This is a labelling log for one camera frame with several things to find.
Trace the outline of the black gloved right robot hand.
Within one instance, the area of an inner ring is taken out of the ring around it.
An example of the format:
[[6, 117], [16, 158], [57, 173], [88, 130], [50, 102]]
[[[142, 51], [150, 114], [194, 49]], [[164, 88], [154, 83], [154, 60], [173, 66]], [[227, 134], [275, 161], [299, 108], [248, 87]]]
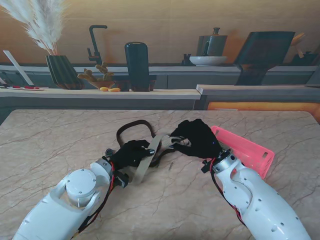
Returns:
[[217, 158], [223, 151], [216, 136], [201, 119], [184, 120], [170, 134], [171, 137], [183, 137], [189, 140], [190, 146], [174, 144], [175, 150], [190, 157], [201, 159]]

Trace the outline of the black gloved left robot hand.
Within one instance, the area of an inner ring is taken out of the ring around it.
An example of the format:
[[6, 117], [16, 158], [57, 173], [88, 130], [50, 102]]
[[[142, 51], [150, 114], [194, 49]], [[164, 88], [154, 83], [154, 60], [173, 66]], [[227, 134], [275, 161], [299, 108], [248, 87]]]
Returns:
[[108, 162], [113, 164], [115, 170], [126, 167], [137, 167], [141, 160], [152, 156], [156, 151], [148, 148], [150, 143], [146, 140], [131, 140], [125, 143]]

